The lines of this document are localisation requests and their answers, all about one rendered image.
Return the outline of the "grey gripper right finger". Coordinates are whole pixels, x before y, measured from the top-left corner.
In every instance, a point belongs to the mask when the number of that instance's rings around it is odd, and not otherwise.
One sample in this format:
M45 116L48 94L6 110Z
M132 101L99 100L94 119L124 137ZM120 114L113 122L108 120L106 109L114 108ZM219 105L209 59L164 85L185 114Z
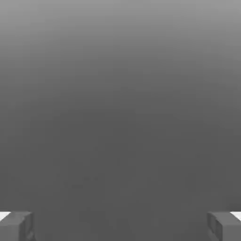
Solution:
M207 213L209 241L241 241L241 211Z

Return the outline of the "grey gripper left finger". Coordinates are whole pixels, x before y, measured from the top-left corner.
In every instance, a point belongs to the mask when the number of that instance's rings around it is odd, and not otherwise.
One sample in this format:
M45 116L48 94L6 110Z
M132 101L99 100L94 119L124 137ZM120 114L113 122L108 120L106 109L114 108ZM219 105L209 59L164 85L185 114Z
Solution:
M35 241L34 213L0 211L0 241Z

